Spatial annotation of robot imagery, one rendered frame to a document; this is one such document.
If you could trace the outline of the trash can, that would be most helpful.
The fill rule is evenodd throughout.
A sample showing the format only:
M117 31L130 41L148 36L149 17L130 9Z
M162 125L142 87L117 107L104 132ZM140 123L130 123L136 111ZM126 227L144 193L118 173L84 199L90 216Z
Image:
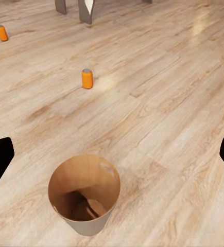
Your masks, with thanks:
M114 177L100 163L113 170ZM121 180L107 159L81 154L63 161L52 173L47 187L54 211L77 233L98 234L118 202Z

